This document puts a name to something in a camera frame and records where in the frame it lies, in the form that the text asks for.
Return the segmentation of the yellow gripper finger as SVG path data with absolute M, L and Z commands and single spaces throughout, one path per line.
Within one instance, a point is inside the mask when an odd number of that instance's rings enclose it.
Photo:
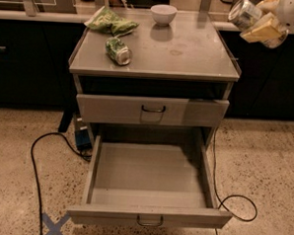
M 277 8 L 280 0 L 261 0 L 256 7 L 265 13 L 271 12 L 273 15 L 277 14 Z
M 253 26 L 241 32 L 240 36 L 247 42 L 277 39 L 282 36 L 283 27 L 271 12 L 261 17 Z

